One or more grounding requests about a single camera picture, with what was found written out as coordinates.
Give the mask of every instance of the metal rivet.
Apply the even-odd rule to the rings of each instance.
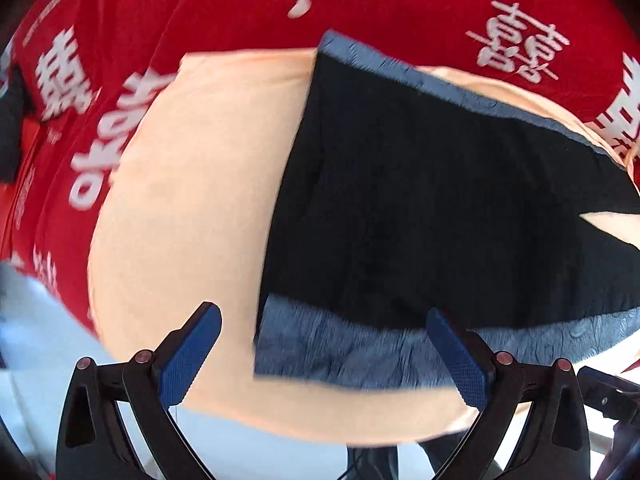
[[[144,363],[148,363],[151,361],[153,354],[149,350],[141,350],[136,354],[136,362],[143,365]]]
[[[558,368],[560,368],[563,372],[568,372],[571,370],[571,362],[567,359],[558,359]]]
[[[86,370],[91,365],[91,359],[88,357],[83,357],[76,363],[76,368],[78,370]]]
[[[495,360],[501,365],[510,365],[513,363],[513,356],[509,352],[498,352],[495,355]]]

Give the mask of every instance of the white floor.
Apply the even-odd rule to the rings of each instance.
[[[53,471],[62,405],[76,361],[87,355],[98,364],[113,360],[39,284],[7,267],[0,272],[4,288],[0,351],[11,374],[0,374],[0,414],[12,421],[12,434],[21,449],[39,453],[45,467]],[[124,416],[141,460],[151,463],[132,413],[125,410]],[[175,418],[218,480],[332,480],[346,468],[344,446],[281,438],[180,407]],[[613,421],[604,420],[597,412],[589,413],[588,418],[592,431],[613,436]],[[503,466],[523,423],[523,419],[514,421],[496,456]],[[592,453],[592,475],[602,458]],[[399,467],[400,480],[433,477],[425,454],[416,444],[399,447]]]

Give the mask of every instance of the blue clamp pad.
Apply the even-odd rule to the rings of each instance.
[[[489,402],[492,377],[473,357],[461,335],[436,308],[427,314],[427,334],[466,405],[484,410]]]
[[[171,332],[156,351],[154,378],[165,410],[180,404],[222,330],[222,314],[203,303],[180,330]]]

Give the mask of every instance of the peach fabric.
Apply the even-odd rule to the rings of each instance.
[[[305,49],[183,59],[112,176],[88,264],[94,322],[107,349],[128,360],[213,301],[222,334],[188,408],[303,440],[426,440],[474,415],[455,389],[368,392],[253,374],[264,251],[314,56]],[[555,118],[610,151],[578,119],[530,92],[457,70],[422,70]]]
[[[601,231],[640,250],[640,215],[599,212],[585,213],[580,216]]]

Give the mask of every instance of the red bedding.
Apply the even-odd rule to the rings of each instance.
[[[315,46],[329,28],[542,94],[621,155],[638,138],[640,44],[609,0],[37,0],[13,59],[42,124],[0,194],[2,257],[92,330],[86,262],[109,175],[181,57]]]

